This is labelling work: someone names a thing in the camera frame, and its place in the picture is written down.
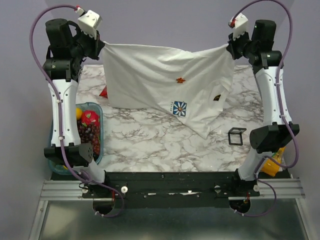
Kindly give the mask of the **white garment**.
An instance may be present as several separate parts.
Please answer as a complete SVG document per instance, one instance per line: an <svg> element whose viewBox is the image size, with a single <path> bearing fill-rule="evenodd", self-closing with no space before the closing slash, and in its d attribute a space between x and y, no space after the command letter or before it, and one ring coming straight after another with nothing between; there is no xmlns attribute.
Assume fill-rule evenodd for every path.
<svg viewBox="0 0 320 240"><path fill-rule="evenodd" d="M106 43L101 54L112 107L153 108L208 137L233 83L235 63L225 45L190 52ZM179 84L177 78L185 82ZM217 95L221 95L219 101L213 101Z"/></svg>

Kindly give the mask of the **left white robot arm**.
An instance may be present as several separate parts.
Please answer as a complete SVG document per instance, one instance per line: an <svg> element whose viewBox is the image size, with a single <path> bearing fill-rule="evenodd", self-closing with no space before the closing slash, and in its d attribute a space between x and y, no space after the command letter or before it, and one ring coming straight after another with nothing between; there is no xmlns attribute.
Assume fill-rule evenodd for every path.
<svg viewBox="0 0 320 240"><path fill-rule="evenodd" d="M82 63L86 58L99 59L104 43L84 33L73 21L63 18L45 24L49 40L43 69L52 97L53 129L51 144L44 149L47 159L64 165L77 178L94 184L93 191L107 197L111 185L105 171L98 167L90 143L82 143L76 120L76 95Z"/></svg>

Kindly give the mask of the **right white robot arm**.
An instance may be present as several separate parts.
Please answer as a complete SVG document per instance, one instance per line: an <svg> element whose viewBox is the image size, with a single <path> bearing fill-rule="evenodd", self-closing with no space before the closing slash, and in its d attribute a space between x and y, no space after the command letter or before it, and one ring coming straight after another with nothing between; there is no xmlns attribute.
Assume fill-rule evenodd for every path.
<svg viewBox="0 0 320 240"><path fill-rule="evenodd" d="M230 20L233 32L228 36L227 51L234 60L248 59L263 106L263 126L250 132L250 150L244 163L235 171L230 191L241 196L256 185L265 161L285 147L300 127L293 124L287 109L283 88L282 53L273 50L276 23L256 20L252 35L247 32L248 20L239 15Z"/></svg>

